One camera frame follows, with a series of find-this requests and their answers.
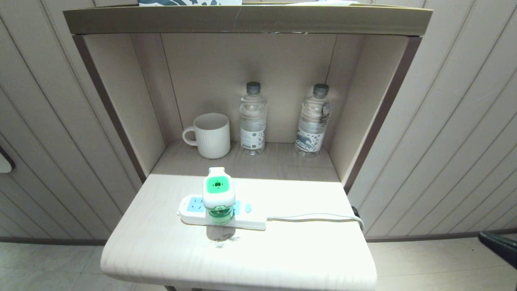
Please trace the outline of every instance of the baseboard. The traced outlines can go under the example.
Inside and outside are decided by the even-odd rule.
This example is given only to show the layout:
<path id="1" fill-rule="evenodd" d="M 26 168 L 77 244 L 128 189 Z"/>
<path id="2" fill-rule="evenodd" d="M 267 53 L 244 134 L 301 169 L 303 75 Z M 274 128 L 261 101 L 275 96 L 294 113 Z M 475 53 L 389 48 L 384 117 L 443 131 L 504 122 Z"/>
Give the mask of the baseboard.
<path id="1" fill-rule="evenodd" d="M 496 235 L 517 234 L 517 228 L 487 231 Z M 417 240 L 438 240 L 438 239 L 460 239 L 477 237 L 480 232 L 464 232 L 461 234 L 403 236 L 403 237 L 366 237 L 366 242 L 396 242 L 396 241 L 417 241 Z"/>
<path id="2" fill-rule="evenodd" d="M 56 245 L 100 245 L 104 246 L 107 240 L 73 240 L 73 239 L 33 239 L 33 238 L 4 238 L 0 242 L 56 244 Z"/>

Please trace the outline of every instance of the tiled floor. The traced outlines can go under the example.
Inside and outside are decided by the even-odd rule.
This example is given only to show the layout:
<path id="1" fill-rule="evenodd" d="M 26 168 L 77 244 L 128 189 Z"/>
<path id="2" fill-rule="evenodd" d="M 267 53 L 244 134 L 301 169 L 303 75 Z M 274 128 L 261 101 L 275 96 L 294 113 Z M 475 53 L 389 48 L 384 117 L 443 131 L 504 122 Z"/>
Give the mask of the tiled floor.
<path id="1" fill-rule="evenodd" d="M 377 266 L 377 290 L 514 291 L 517 285 L 517 271 L 476 238 L 369 246 Z M 103 275 L 101 252 L 95 246 L 0 243 L 0 291 L 165 291 Z"/>

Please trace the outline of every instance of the cup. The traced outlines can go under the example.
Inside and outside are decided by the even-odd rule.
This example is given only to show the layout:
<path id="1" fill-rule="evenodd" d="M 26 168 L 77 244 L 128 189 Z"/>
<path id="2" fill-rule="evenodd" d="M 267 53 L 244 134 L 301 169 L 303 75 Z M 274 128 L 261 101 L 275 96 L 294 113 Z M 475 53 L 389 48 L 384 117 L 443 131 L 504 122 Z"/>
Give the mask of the cup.
<path id="1" fill-rule="evenodd" d="M 187 132 L 194 132 L 196 140 L 187 139 Z M 183 140 L 197 147 L 205 158 L 224 157 L 230 151 L 230 120 L 220 113 L 199 115 L 194 119 L 194 125 L 183 130 Z"/>

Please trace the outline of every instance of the plastic water bottle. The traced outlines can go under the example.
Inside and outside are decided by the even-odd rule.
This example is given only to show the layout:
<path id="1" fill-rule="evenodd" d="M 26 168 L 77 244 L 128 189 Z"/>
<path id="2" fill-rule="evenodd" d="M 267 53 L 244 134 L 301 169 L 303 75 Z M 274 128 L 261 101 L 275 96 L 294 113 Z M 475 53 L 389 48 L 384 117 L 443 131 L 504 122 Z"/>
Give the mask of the plastic water bottle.
<path id="1" fill-rule="evenodd" d="M 260 83 L 246 84 L 248 92 L 240 100 L 240 146 L 248 155 L 264 151 L 266 143 L 267 100 L 260 95 Z"/>
<path id="2" fill-rule="evenodd" d="M 331 111 L 327 94 L 327 85 L 316 84 L 312 96 L 302 103 L 295 141 L 295 150 L 301 156 L 317 156 L 322 148 Z"/>

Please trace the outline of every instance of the bottle cap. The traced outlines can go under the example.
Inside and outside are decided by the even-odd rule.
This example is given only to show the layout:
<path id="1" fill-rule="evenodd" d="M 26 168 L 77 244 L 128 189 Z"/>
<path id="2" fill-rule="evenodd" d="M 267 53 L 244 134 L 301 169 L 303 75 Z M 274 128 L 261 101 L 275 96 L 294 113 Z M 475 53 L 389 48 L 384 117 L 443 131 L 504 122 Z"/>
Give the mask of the bottle cap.
<path id="1" fill-rule="evenodd" d="M 246 84 L 246 91 L 250 94 L 258 94 L 260 93 L 260 83 L 259 82 L 248 82 Z"/>
<path id="2" fill-rule="evenodd" d="M 313 90 L 314 95 L 321 96 L 319 99 L 323 99 L 328 94 L 328 85 L 326 84 L 316 84 L 314 85 Z"/>

